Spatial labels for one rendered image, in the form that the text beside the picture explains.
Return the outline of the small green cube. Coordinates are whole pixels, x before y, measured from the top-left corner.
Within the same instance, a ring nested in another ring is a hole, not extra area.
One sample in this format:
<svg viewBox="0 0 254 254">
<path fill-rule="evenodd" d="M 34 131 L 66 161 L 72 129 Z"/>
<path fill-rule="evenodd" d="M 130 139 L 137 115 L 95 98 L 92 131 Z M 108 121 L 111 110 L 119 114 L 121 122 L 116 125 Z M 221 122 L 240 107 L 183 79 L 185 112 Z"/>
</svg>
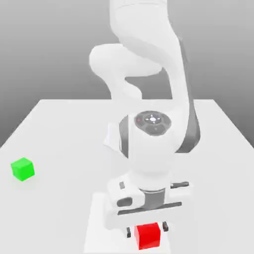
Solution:
<svg viewBox="0 0 254 254">
<path fill-rule="evenodd" d="M 23 157 L 11 163 L 13 175 L 20 181 L 24 181 L 35 175 L 33 163 Z"/>
</svg>

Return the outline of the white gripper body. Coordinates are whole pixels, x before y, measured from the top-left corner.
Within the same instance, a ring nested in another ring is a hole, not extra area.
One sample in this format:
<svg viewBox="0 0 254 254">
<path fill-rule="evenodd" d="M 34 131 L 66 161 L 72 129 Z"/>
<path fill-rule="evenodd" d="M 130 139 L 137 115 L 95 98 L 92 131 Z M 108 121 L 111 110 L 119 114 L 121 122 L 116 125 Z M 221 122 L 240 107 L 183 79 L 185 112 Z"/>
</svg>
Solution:
<svg viewBox="0 0 254 254">
<path fill-rule="evenodd" d="M 126 196 L 112 201 L 104 197 L 104 226 L 108 230 L 169 222 L 190 204 L 190 195 Z"/>
</svg>

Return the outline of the small red cube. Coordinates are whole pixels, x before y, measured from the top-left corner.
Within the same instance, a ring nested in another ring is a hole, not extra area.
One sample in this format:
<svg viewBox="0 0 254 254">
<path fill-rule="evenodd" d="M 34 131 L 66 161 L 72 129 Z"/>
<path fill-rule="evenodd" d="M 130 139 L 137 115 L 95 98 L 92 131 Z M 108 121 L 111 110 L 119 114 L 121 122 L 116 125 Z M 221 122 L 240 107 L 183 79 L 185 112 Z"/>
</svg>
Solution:
<svg viewBox="0 0 254 254">
<path fill-rule="evenodd" d="M 139 250 L 160 246 L 161 230 L 158 223 L 135 226 L 134 236 Z"/>
</svg>

